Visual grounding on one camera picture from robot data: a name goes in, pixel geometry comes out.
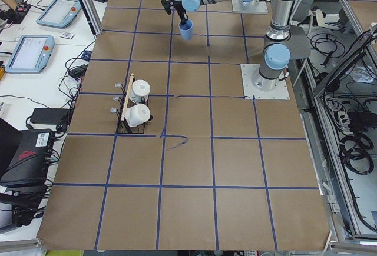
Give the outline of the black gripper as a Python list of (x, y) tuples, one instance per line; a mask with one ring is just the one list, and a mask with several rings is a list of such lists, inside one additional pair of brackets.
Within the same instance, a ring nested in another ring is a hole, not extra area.
[[(172, 8), (175, 9), (175, 11), (179, 14), (183, 14), (183, 6), (181, 1), (176, 0), (161, 0), (161, 4), (165, 10), (165, 12), (168, 15), (172, 14)], [(183, 15), (181, 17), (181, 24), (186, 24), (186, 22), (189, 20), (189, 17), (187, 15)]]

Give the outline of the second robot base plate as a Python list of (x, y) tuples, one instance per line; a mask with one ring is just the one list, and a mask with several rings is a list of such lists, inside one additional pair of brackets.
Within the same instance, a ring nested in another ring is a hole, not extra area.
[(266, 0), (232, 0), (232, 8), (239, 14), (268, 14)]

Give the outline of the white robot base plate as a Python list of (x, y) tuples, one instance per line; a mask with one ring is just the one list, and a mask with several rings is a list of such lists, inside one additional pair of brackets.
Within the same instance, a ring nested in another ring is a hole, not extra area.
[(259, 64), (240, 64), (243, 92), (246, 99), (289, 100), (285, 75), (278, 79), (265, 79), (259, 73)]

